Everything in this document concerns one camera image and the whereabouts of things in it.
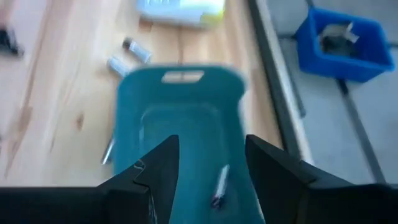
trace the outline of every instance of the wooden table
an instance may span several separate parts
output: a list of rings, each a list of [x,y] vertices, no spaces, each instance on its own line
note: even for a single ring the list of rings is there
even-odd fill
[[[220,63],[247,82],[241,101],[248,134],[280,146],[265,74],[245,0],[228,1],[224,22],[195,30],[139,20],[132,0],[18,0],[10,16],[22,60],[0,55],[0,185],[98,185],[113,130],[119,78],[106,67],[125,36],[152,63]]]

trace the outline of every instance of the blue bin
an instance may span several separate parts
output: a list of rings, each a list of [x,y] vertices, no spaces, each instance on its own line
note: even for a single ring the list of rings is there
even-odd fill
[[[244,153],[238,115],[243,93],[239,75],[221,67],[132,72],[118,89],[115,173],[177,134],[180,169],[170,223],[264,223]],[[230,169],[225,206],[217,212],[211,200],[226,164]]]
[[[318,35],[328,24],[353,23],[352,33],[358,58],[324,54]],[[323,9],[311,8],[296,33],[300,69],[325,77],[366,82],[382,72],[394,69],[386,37],[379,23]]]

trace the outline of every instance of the gray floor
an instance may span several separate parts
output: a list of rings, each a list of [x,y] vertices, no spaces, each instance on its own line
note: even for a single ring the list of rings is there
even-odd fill
[[[292,79],[307,115],[304,128],[316,166],[355,184],[375,182],[336,81],[303,73],[297,64],[295,33],[315,7],[367,17],[381,23],[390,42],[398,43],[397,0],[267,0]],[[392,49],[398,64],[398,49]],[[398,183],[398,71],[365,84],[348,82],[349,95],[389,183]]]

